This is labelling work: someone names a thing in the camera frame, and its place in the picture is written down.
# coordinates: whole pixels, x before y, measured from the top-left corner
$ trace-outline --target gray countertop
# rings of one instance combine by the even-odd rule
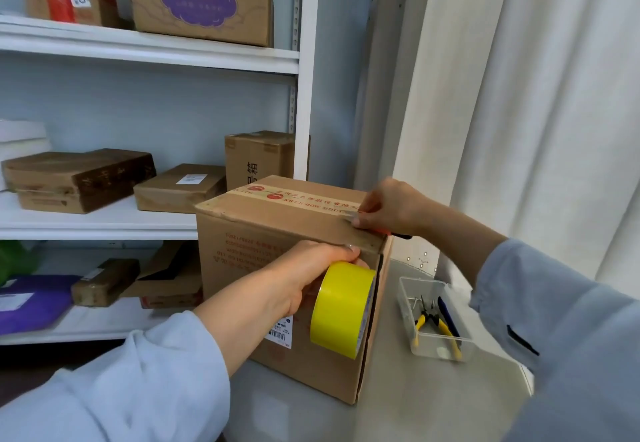
[[[516,363],[477,351],[468,363],[411,353],[396,303],[392,261],[360,399],[348,406],[247,361],[231,380],[228,442],[499,441],[529,397]]]

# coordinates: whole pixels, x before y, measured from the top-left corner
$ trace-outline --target purple package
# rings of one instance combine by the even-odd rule
[[[0,335],[44,329],[73,303],[77,275],[29,275],[0,288]]]

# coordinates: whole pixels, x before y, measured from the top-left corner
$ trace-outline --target yellow tape roll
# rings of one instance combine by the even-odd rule
[[[311,316],[311,342],[355,359],[371,310],[376,271],[345,261],[324,275]]]

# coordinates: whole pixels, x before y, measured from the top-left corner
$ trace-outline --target left hand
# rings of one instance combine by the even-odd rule
[[[320,277],[333,262],[356,262],[360,255],[357,247],[337,247],[326,243],[302,240],[280,258],[262,269],[277,283],[286,308],[282,317],[296,313],[302,301],[302,291],[316,278]]]

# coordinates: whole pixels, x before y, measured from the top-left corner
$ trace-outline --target yellow-handled pliers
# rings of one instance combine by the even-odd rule
[[[413,339],[413,345],[418,346],[418,337],[419,337],[420,328],[423,325],[425,325],[429,319],[431,319],[433,321],[433,324],[435,324],[438,330],[440,331],[440,333],[442,333],[444,336],[449,336],[450,338],[452,338],[451,347],[453,349],[453,357],[456,359],[456,361],[461,361],[462,352],[460,351],[460,348],[456,343],[456,339],[454,335],[451,333],[451,330],[449,329],[449,326],[447,325],[447,323],[440,318],[440,315],[438,314],[437,309],[433,305],[433,301],[431,301],[431,312],[429,312],[426,306],[424,305],[424,299],[422,299],[422,296],[420,296],[420,302],[422,303],[422,313],[420,314],[420,317],[418,318],[418,320],[415,322],[416,333],[415,333],[415,338]]]

